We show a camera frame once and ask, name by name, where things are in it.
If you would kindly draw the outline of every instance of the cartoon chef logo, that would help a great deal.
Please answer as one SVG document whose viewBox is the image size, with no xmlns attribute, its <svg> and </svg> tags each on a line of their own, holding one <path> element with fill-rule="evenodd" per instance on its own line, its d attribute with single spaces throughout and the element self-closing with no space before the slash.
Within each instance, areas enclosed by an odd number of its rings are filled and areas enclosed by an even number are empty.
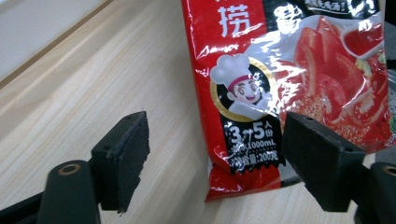
<svg viewBox="0 0 396 224">
<path fill-rule="evenodd" d="M 270 90 L 274 77 L 264 64 L 244 54 L 220 56 L 210 71 L 210 79 L 212 99 L 229 119 L 257 120 L 273 107 L 274 92 Z"/>
</svg>

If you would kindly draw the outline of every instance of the wooden table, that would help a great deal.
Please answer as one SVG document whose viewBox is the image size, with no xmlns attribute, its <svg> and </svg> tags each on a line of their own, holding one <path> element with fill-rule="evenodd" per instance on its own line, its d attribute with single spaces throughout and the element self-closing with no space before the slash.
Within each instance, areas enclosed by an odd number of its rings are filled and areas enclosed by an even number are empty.
<svg viewBox="0 0 396 224">
<path fill-rule="evenodd" d="M 150 148 L 129 210 L 102 223 L 353 223 L 298 184 L 204 203 L 207 156 L 179 0 L 115 0 L 0 90 L 0 209 L 88 160 L 122 117 L 145 110 Z"/>
</svg>

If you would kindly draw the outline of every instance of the chef hat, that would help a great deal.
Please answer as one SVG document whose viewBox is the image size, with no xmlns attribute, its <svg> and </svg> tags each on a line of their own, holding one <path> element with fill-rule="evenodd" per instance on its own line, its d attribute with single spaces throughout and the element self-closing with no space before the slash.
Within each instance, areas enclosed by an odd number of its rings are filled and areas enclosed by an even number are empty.
<svg viewBox="0 0 396 224">
<path fill-rule="evenodd" d="M 228 91 L 231 91 L 236 83 L 253 79 L 253 75 L 248 70 L 249 66 L 249 58 L 244 54 L 222 55 L 218 58 L 218 65 L 210 71 L 210 78 L 214 83 L 223 84 Z"/>
</svg>

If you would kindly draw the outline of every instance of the brown edge strip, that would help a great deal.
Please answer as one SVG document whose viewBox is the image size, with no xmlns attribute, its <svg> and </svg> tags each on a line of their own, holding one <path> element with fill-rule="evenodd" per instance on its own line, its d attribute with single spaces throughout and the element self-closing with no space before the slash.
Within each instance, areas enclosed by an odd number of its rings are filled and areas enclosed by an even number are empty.
<svg viewBox="0 0 396 224">
<path fill-rule="evenodd" d="M 13 73 L 11 73 L 9 76 L 5 77 L 3 80 L 0 81 L 0 90 L 2 90 L 7 84 L 9 84 L 12 80 L 17 78 L 22 72 L 24 72 L 26 69 L 28 69 L 33 63 L 37 62 L 41 57 L 43 57 L 46 53 L 48 53 L 50 50 L 55 48 L 59 43 L 61 43 L 63 40 L 65 40 L 68 36 L 73 34 L 82 24 L 84 24 L 86 21 L 88 21 L 90 18 L 92 18 L 94 15 L 96 15 L 99 11 L 101 11 L 103 8 L 105 8 L 110 2 L 113 0 L 106 0 L 101 6 L 97 7 L 93 12 L 88 14 L 86 17 L 84 17 L 81 21 L 76 23 L 74 26 L 72 26 L 70 29 L 68 29 L 66 32 L 64 32 L 62 35 L 60 35 L 58 38 L 56 38 L 54 41 L 52 41 L 50 44 L 48 44 L 46 47 L 44 47 L 42 50 L 40 50 L 36 55 L 34 55 L 31 59 L 29 59 L 26 63 L 21 65 L 17 70 L 15 70 Z"/>
</svg>

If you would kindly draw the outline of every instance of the seasoning packet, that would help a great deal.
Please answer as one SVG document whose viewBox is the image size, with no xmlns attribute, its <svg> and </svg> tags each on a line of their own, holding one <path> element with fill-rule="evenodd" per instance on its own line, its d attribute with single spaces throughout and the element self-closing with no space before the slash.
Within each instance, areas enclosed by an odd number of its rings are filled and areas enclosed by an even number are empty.
<svg viewBox="0 0 396 224">
<path fill-rule="evenodd" d="M 376 0 L 181 2 L 210 158 L 207 201 L 297 182 L 280 149 L 288 111 L 367 153 L 392 145 Z"/>
</svg>

